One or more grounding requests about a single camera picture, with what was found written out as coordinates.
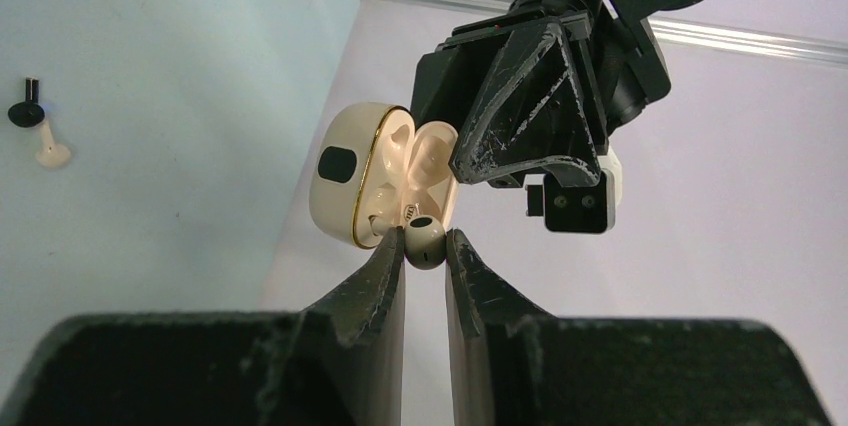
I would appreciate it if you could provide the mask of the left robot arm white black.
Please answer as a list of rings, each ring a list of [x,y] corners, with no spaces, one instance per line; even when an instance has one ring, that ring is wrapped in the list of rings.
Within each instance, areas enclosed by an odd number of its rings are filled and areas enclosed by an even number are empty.
[[[463,184],[594,186],[611,134],[671,89],[649,17],[702,1],[512,0],[420,59],[413,119],[456,129]]]

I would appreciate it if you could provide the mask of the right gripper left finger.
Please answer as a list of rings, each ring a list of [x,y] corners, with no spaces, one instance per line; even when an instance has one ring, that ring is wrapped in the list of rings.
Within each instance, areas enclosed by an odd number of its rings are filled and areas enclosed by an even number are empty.
[[[397,425],[404,233],[299,311],[77,315],[39,342],[5,425]]]

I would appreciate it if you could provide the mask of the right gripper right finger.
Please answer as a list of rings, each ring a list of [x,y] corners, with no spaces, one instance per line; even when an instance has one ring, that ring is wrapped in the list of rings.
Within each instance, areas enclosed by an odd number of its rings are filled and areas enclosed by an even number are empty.
[[[458,425],[827,425],[792,347],[747,319],[558,317],[446,239]]]

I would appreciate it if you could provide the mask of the beige earbud charging case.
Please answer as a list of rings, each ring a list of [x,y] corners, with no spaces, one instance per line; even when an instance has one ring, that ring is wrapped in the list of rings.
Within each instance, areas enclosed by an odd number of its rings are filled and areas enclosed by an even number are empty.
[[[457,141],[451,124],[418,126],[399,105],[345,107],[325,132],[312,174],[314,224],[361,249],[376,247],[386,228],[419,215],[448,226],[459,189],[449,165]]]

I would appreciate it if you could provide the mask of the beige earbud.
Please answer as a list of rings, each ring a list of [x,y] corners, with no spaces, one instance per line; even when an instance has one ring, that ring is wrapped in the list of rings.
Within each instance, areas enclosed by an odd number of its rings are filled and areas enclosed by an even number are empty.
[[[413,218],[405,230],[405,257],[407,262],[421,270],[431,270],[446,259],[446,231],[433,216]]]
[[[45,118],[37,130],[41,139],[41,148],[36,153],[36,161],[47,169],[59,169],[67,165],[72,158],[72,153],[66,145],[55,139],[50,120]]]

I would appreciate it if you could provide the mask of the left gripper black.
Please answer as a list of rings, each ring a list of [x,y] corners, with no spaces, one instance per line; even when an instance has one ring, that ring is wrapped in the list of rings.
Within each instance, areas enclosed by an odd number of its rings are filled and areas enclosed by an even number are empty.
[[[646,21],[501,16],[455,29],[419,60],[411,111],[417,125],[458,131],[450,166],[461,183],[545,172],[594,186],[610,134],[670,88]]]

